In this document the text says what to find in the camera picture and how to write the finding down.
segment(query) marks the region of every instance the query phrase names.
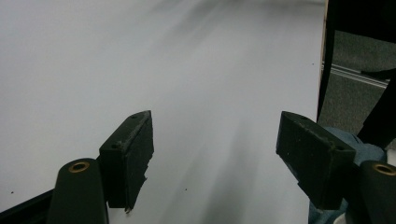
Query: white surface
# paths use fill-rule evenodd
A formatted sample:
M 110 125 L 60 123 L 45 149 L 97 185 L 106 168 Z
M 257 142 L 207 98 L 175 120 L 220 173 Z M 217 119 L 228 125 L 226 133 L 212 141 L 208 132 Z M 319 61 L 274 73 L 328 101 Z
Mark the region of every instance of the white surface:
M 280 112 L 316 116 L 324 1 L 0 2 L 0 211 L 150 109 L 155 153 L 110 223 L 306 223 Z

